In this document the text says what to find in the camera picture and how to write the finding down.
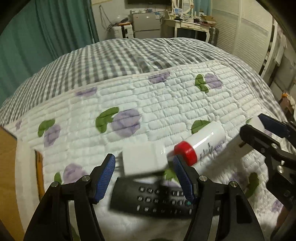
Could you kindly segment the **white bottle red cap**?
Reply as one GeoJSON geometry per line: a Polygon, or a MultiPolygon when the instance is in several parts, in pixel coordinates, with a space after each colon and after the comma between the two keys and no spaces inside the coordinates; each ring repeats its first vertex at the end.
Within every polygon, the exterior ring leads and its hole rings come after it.
{"type": "Polygon", "coordinates": [[[196,120],[191,126],[191,136],[174,146],[174,154],[181,155],[188,166],[193,166],[225,140],[221,123],[196,120]]]}

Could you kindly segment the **black remote control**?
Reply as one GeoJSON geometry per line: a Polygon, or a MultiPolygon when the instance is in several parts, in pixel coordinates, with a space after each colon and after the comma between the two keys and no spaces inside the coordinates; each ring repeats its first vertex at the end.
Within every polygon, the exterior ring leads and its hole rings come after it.
{"type": "Polygon", "coordinates": [[[110,200],[110,209],[155,218],[190,219],[194,207],[181,187],[171,182],[138,182],[117,178],[110,200]]]}

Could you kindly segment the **white power adapter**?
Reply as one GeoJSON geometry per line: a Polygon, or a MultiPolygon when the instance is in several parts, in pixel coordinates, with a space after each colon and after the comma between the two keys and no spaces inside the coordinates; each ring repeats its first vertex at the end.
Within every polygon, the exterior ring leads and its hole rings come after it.
{"type": "Polygon", "coordinates": [[[167,167],[166,148],[159,141],[124,145],[120,155],[116,157],[115,165],[115,169],[125,176],[156,173],[167,167]]]}

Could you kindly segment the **brown cardboard box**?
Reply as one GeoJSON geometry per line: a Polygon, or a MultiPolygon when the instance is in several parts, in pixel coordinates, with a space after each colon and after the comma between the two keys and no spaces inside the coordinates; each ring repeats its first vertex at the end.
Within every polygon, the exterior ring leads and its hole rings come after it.
{"type": "Polygon", "coordinates": [[[23,240],[44,193],[42,154],[1,127],[1,240],[23,240]]]}

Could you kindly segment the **white floral quilted mat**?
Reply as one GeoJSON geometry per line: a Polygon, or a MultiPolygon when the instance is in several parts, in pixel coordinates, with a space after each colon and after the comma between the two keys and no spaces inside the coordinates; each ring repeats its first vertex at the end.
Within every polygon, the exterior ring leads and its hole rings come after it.
{"type": "Polygon", "coordinates": [[[261,79],[215,60],[66,92],[6,128],[43,154],[47,188],[55,180],[66,184],[90,174],[109,153],[120,160],[122,150],[131,145],[154,144],[170,152],[203,124],[218,122],[226,140],[195,168],[215,182],[237,181],[269,240],[282,205],[266,189],[264,157],[254,150],[243,155],[229,146],[241,126],[261,113],[285,120],[261,79]]]}

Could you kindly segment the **white louvered wardrobe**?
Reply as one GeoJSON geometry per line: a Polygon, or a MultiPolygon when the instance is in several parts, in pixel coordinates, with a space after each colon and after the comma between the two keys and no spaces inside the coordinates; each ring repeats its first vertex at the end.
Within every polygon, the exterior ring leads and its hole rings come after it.
{"type": "Polygon", "coordinates": [[[271,39],[273,17],[254,0],[212,1],[219,30],[217,47],[260,72],[271,39]]]}

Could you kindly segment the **dark hard suitcase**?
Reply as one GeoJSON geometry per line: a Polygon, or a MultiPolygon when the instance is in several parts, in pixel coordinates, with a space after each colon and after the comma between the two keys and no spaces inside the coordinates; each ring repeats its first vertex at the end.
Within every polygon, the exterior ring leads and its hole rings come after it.
{"type": "Polygon", "coordinates": [[[219,36],[219,29],[215,27],[209,28],[209,40],[208,43],[214,46],[217,46],[218,36],[219,36]]]}

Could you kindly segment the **teal curtain by wardrobe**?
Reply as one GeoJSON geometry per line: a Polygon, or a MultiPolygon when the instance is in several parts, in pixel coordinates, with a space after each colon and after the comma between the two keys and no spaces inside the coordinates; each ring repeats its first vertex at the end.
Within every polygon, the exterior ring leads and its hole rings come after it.
{"type": "Polygon", "coordinates": [[[199,12],[203,11],[205,15],[210,16],[212,13],[212,0],[193,0],[193,13],[199,16],[199,12]]]}

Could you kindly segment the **white dressing table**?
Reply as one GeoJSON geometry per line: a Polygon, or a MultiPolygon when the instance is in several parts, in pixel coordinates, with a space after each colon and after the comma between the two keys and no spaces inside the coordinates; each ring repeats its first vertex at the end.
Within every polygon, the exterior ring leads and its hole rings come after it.
{"type": "Polygon", "coordinates": [[[208,25],[202,25],[198,23],[192,23],[187,21],[178,21],[164,19],[164,25],[174,29],[174,38],[178,35],[178,29],[193,30],[195,32],[204,32],[206,33],[205,42],[209,42],[210,39],[210,27],[208,25]]]}

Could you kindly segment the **oval vanity mirror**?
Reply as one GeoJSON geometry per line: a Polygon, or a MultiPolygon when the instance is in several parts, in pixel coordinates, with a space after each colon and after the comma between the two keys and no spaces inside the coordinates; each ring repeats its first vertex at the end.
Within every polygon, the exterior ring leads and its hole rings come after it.
{"type": "Polygon", "coordinates": [[[175,0],[175,7],[189,12],[194,7],[193,0],[175,0]]]}

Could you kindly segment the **silver mini fridge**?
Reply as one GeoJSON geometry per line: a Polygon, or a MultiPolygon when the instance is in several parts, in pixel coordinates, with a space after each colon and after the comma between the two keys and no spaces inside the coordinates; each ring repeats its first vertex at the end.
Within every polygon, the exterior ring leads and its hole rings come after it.
{"type": "Polygon", "coordinates": [[[159,14],[133,14],[132,27],[134,37],[137,39],[151,39],[161,37],[161,20],[159,14]]]}

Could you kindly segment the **grey checkered bed cover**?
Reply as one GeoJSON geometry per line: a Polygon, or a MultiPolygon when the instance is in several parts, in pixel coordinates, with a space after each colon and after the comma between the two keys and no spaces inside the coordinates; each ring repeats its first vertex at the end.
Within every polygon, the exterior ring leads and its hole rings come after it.
{"type": "Polygon", "coordinates": [[[205,61],[223,61],[255,90],[279,120],[285,115],[265,81],[247,63],[209,43],[190,38],[111,39],[67,53],[27,78],[1,105],[1,125],[38,104],[77,87],[205,61]]]}

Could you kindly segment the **white suitcase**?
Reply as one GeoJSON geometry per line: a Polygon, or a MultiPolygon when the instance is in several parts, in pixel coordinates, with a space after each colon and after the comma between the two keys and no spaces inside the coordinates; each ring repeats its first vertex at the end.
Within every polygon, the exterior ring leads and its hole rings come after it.
{"type": "Polygon", "coordinates": [[[113,39],[133,39],[134,33],[132,25],[114,26],[110,30],[113,39]]]}

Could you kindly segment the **teal window curtain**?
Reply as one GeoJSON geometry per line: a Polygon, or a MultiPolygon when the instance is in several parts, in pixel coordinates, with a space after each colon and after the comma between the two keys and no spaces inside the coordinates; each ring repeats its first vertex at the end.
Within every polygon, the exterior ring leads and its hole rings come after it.
{"type": "Polygon", "coordinates": [[[29,1],[1,32],[1,102],[47,64],[97,42],[91,1],[29,1]]]}

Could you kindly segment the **black wall television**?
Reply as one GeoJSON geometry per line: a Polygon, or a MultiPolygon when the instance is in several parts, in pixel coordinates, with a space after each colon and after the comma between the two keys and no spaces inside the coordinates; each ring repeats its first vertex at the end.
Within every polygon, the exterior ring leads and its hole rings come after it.
{"type": "Polygon", "coordinates": [[[171,5],[171,0],[127,0],[128,4],[162,4],[171,5]]]}

